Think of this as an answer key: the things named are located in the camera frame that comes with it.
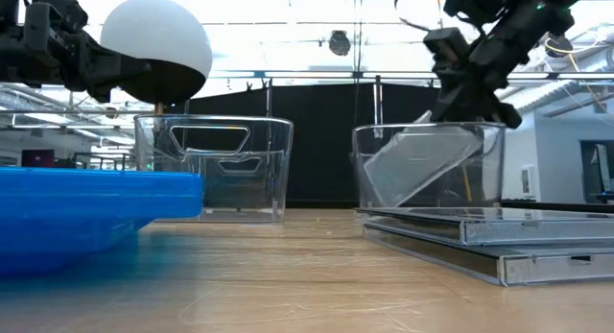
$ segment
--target table surface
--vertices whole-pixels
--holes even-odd
[[[0,281],[0,332],[612,332],[614,282],[500,288],[361,233],[347,210],[152,224],[58,274]]]

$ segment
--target white sphere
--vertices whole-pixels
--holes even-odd
[[[137,59],[165,60],[208,78],[213,63],[209,38],[199,20],[169,0],[129,0],[105,21],[101,45]]]

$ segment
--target white wall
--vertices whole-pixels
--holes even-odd
[[[537,140],[535,137],[535,120],[533,114],[523,116],[523,123],[516,130],[506,131],[504,150],[503,199],[541,200],[539,185],[539,167],[537,163]],[[533,166],[534,197],[527,198],[522,193],[521,169]]]
[[[31,136],[30,130],[1,131],[0,155],[17,158],[21,163],[22,150],[49,150],[56,157],[67,158],[76,152],[91,152],[92,143],[77,135],[58,134],[57,131],[43,131],[42,137]]]
[[[604,117],[614,124],[614,118]],[[541,201],[585,203],[580,141],[614,140],[614,126],[597,117],[537,117],[535,125]]]

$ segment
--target blue plastic tray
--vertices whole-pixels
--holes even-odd
[[[0,275],[39,274],[202,210],[199,175],[0,168]]]

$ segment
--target bin handle cutout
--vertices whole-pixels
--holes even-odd
[[[239,160],[223,160],[218,162],[218,166],[225,174],[237,174],[237,175],[252,175],[255,174],[260,165],[262,159],[258,157],[249,157]],[[242,165],[247,165],[246,168],[239,168]]]
[[[199,150],[199,149],[193,149],[193,148],[184,149],[179,144],[177,138],[175,137],[175,129],[181,129],[181,130],[244,131],[246,135],[244,136],[243,140],[241,141],[241,143],[239,143],[239,146],[237,146],[236,150],[234,150],[234,151]],[[175,144],[175,147],[177,147],[177,149],[181,153],[183,153],[185,155],[236,155],[239,152],[241,152],[241,150],[245,146],[246,142],[248,142],[248,138],[251,135],[251,131],[249,130],[249,128],[247,126],[229,126],[229,125],[189,126],[189,125],[187,125],[187,126],[172,126],[170,128],[169,134],[170,134],[171,140]]]

